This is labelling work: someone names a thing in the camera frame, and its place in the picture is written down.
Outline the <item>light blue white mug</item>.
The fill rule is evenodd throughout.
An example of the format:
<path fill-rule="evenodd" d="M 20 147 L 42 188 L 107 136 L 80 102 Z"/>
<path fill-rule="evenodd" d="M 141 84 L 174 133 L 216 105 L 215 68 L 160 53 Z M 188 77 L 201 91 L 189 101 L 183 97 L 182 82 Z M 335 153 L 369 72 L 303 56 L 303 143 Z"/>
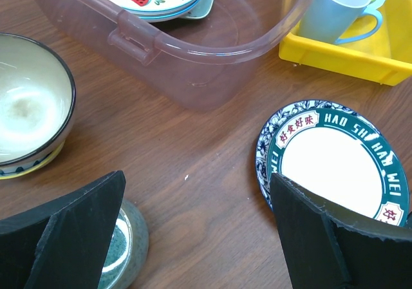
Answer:
<path fill-rule="evenodd" d="M 371 0 L 313 0 L 299 23 L 297 35 L 335 45 L 370 37 L 383 23 L 382 14 L 371 9 L 370 3 Z M 375 19 L 371 30 L 352 37 L 341 37 L 358 18 L 366 16 Z"/>

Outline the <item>pale green divided dish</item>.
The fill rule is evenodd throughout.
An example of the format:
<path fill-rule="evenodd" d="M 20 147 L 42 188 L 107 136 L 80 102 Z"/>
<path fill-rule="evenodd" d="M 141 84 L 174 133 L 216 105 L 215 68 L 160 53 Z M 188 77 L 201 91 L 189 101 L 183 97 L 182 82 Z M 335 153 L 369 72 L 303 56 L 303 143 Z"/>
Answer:
<path fill-rule="evenodd" d="M 194 6 L 185 15 L 181 16 L 181 19 L 198 20 L 203 19 L 210 13 L 214 0 L 199 0 L 196 6 Z"/>

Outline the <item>blue patterned bottom plate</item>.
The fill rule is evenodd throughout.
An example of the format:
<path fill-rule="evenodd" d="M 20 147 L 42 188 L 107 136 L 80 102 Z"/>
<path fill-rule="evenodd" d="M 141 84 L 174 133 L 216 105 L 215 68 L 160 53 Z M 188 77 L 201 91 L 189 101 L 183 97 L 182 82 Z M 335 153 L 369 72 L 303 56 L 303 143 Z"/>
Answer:
<path fill-rule="evenodd" d="M 268 149 L 270 147 L 270 142 L 277 131 L 277 129 L 286 122 L 292 115 L 301 113 L 305 110 L 325 108 L 334 109 L 342 111 L 348 115 L 354 116 L 356 118 L 361 117 L 361 115 L 350 107 L 344 106 L 342 104 L 321 99 L 307 99 L 299 100 L 297 102 L 290 103 L 278 109 L 272 116 L 265 122 L 261 131 L 257 137 L 256 151 L 255 151 L 255 172 L 256 178 L 264 197 L 270 210 L 272 210 L 272 203 L 270 201 L 270 190 L 269 182 L 270 178 L 267 176 L 267 156 Z"/>

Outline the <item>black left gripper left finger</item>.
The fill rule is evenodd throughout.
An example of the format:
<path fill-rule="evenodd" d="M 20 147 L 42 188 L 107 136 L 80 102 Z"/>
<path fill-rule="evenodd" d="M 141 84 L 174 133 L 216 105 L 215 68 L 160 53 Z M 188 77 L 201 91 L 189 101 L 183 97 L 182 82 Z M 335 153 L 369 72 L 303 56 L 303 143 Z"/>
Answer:
<path fill-rule="evenodd" d="M 97 288 L 126 179 L 113 171 L 1 220 L 1 288 Z"/>

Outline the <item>teal ceramic mug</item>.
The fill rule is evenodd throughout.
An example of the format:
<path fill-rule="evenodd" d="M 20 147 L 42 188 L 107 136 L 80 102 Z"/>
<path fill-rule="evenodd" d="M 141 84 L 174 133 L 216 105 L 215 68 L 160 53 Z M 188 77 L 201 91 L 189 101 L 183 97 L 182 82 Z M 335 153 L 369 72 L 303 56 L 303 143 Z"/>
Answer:
<path fill-rule="evenodd" d="M 149 230 L 139 209 L 124 200 L 118 213 L 98 288 L 128 288 L 147 259 Z"/>

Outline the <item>green rimmed lettered plate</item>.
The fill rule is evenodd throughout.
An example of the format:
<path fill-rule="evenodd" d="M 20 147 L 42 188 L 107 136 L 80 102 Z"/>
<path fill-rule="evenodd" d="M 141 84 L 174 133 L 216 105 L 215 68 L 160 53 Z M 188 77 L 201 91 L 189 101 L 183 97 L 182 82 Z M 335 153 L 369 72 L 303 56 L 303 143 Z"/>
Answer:
<path fill-rule="evenodd" d="M 409 186 L 403 166 L 362 116 L 325 108 L 292 115 L 270 142 L 267 176 L 274 173 L 363 216 L 406 224 Z"/>

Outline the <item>white rimmed plate under green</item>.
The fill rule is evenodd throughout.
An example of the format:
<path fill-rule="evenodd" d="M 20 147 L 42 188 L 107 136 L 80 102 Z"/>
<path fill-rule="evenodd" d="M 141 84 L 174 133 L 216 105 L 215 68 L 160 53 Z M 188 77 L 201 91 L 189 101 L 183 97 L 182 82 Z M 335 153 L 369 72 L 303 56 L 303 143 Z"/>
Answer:
<path fill-rule="evenodd" d="M 372 7 L 373 9 L 378 9 L 378 8 L 380 8 L 385 2 L 386 2 L 386 0 L 374 0 L 372 3 L 370 3 L 370 7 Z"/>

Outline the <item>beige ceramic bowl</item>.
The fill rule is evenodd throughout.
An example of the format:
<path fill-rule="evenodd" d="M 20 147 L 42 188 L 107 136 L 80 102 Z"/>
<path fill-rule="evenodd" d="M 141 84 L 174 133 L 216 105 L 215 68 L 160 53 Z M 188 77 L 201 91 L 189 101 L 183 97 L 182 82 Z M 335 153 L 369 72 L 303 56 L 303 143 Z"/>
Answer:
<path fill-rule="evenodd" d="M 1 179 L 52 162 L 75 121 L 75 79 L 65 61 L 31 38 L 1 34 Z"/>

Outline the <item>yellow plastic tray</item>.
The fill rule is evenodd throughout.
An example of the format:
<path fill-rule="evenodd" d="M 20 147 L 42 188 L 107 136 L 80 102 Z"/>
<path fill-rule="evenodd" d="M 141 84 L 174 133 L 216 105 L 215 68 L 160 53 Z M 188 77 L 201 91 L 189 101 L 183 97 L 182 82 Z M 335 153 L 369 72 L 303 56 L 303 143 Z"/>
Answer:
<path fill-rule="evenodd" d="M 293 28 L 279 45 L 279 57 L 396 86 L 411 78 L 411 0 L 386 0 L 379 10 L 383 23 L 371 37 L 336 46 L 299 37 Z"/>

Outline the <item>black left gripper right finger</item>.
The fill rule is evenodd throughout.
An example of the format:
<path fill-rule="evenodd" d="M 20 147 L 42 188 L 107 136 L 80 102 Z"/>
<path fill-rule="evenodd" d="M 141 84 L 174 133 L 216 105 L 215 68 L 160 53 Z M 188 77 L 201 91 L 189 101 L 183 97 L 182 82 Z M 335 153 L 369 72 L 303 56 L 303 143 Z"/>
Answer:
<path fill-rule="evenodd" d="M 358 214 L 279 173 L 272 210 L 293 288 L 411 288 L 411 218 Z"/>

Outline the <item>clear pink plastic bin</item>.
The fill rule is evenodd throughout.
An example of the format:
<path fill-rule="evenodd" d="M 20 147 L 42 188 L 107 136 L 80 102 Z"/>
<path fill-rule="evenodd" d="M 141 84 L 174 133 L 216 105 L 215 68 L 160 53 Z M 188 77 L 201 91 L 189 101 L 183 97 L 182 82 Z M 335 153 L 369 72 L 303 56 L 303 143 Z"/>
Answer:
<path fill-rule="evenodd" d="M 312 0 L 214 0 L 200 20 L 147 23 L 108 0 L 35 0 L 62 32 L 189 109 L 228 102 Z"/>

